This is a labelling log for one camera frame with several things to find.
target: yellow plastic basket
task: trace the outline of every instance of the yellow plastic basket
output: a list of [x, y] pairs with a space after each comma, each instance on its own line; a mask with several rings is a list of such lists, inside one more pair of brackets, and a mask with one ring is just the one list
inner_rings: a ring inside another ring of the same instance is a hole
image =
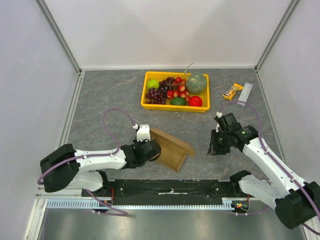
[[204, 74], [206, 78], [206, 87], [200, 94], [190, 94], [192, 96], [198, 96], [202, 99], [202, 106], [176, 106], [170, 105], [169, 100], [166, 100], [166, 105], [159, 104], [146, 104], [146, 94], [148, 93], [147, 82], [150, 79], [156, 79], [158, 82], [166, 79], [167, 77], [181, 77], [185, 79], [186, 76], [183, 72], [162, 72], [162, 71], [147, 71], [144, 77], [144, 84], [141, 96], [141, 106], [147, 110], [162, 110], [162, 111], [175, 111], [175, 112], [193, 112], [193, 113], [205, 113], [210, 108], [210, 91], [209, 91], [209, 76]]

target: black motor joint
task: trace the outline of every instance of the black motor joint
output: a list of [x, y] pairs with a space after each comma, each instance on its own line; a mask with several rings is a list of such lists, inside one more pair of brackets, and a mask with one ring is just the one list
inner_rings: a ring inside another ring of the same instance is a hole
[[157, 160], [161, 154], [161, 147], [154, 140], [123, 145], [120, 149], [124, 151], [126, 161], [126, 165], [122, 169], [142, 167], [147, 161]]
[[232, 113], [214, 118], [218, 124], [216, 129], [211, 131], [211, 139], [208, 155], [226, 155], [230, 153], [230, 147], [238, 148], [241, 152], [245, 144], [258, 137], [258, 131], [251, 125], [242, 127]]

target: gray marble surface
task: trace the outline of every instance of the gray marble surface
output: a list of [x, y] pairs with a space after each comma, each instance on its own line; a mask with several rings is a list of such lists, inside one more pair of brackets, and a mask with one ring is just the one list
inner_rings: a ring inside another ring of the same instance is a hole
[[[254, 69], [191, 69], [189, 72], [200, 72], [209, 75], [211, 108], [206, 113], [151, 111], [145, 110], [141, 104], [142, 88], [146, 70], [95, 70], [86, 71], [74, 113], [68, 138], [75, 149], [97, 151], [115, 148], [115, 143], [102, 127], [102, 116], [110, 107], [126, 109], [130, 115], [142, 124], [151, 128], [159, 128], [181, 140], [191, 144], [195, 157], [188, 156], [180, 171], [175, 171], [157, 162], [147, 162], [144, 167], [136, 169], [107, 169], [109, 179], [220, 179], [229, 177], [241, 170], [248, 170], [256, 177], [263, 172], [247, 156], [237, 149], [227, 155], [207, 155], [211, 130], [216, 127], [215, 113], [228, 102], [222, 97], [224, 91], [233, 83], [253, 84], [247, 100], [261, 116], [262, 136], [273, 151], [280, 156], [267, 108], [259, 87]], [[183, 72], [179, 70], [163, 70], [163, 72]], [[233, 98], [237, 100], [238, 92]], [[239, 109], [235, 104], [227, 106], [223, 113], [234, 113], [242, 126], [258, 127], [254, 112], [247, 106]], [[131, 144], [135, 137], [131, 122], [118, 112], [110, 112], [106, 125], [115, 134], [122, 145]]]

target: red apple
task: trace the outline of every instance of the red apple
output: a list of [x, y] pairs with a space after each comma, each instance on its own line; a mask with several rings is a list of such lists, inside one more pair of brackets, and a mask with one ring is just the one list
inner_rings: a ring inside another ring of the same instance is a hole
[[198, 96], [192, 96], [189, 99], [189, 106], [193, 107], [201, 107], [202, 106], [202, 99]]
[[178, 86], [178, 91], [179, 92], [183, 92], [184, 90], [186, 90], [186, 86], [185, 85], [179, 85]]

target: black base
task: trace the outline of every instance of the black base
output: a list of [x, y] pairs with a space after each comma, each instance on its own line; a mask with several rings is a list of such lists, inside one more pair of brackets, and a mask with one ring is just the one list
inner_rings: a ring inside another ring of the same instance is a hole
[[[219, 205], [221, 198], [243, 197], [247, 195], [234, 191], [230, 181], [219, 180], [126, 180], [109, 181], [114, 190], [114, 205]], [[171, 190], [175, 193], [161, 194]], [[83, 197], [89, 197], [82, 191]], [[111, 197], [108, 191], [99, 197]]]

